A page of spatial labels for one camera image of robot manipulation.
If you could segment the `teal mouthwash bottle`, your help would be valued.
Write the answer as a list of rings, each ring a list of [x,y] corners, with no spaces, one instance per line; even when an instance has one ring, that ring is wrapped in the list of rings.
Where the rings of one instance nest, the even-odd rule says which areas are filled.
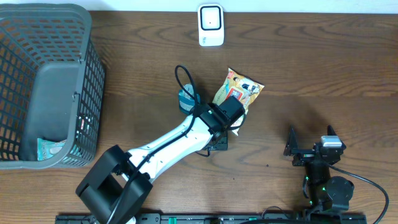
[[[189,94],[193,95],[192,84],[186,84],[183,87],[189,92]],[[179,108],[180,111],[185,114],[191,114],[192,109],[195,106],[194,99],[189,94],[187,94],[184,90],[180,90],[178,92]]]

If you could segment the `yellow snack bag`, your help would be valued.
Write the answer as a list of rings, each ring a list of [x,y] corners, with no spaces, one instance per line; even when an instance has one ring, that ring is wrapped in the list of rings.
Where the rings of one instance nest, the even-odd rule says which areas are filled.
[[[228,69],[227,77],[223,85],[216,92],[212,102],[220,105],[228,97],[233,96],[243,105],[245,114],[231,126],[232,128],[237,127],[237,129],[232,130],[235,135],[238,135],[238,131],[240,129],[239,126],[244,123],[244,118],[248,113],[249,105],[259,96],[263,88],[263,84],[260,84],[249,77],[238,74],[232,68]]]

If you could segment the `light teal candy packet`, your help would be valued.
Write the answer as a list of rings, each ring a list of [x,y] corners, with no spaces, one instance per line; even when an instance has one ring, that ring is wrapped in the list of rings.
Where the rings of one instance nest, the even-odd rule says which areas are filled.
[[[50,159],[56,155],[62,147],[65,145],[66,140],[60,142],[53,142],[44,140],[41,138],[37,139],[37,160],[44,161]]]

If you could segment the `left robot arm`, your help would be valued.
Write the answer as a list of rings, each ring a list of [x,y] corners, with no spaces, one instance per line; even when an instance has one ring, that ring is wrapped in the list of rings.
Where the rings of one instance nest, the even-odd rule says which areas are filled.
[[[155,141],[124,152],[105,151],[76,189],[98,223],[133,223],[164,171],[185,156],[202,150],[229,131],[245,113],[235,97],[220,105],[200,105],[175,129]]]

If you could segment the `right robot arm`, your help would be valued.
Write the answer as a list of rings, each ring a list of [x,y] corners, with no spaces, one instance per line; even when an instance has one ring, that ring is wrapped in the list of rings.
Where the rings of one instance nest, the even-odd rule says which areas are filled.
[[[322,215],[339,218],[349,209],[353,183],[344,177],[330,175],[330,166],[340,161],[345,149],[346,145],[330,125],[327,135],[322,136],[311,149],[299,148],[295,131],[289,128],[284,156],[293,157],[293,166],[305,168],[302,189],[304,197],[310,200],[310,208],[302,212],[304,220],[314,221]]]

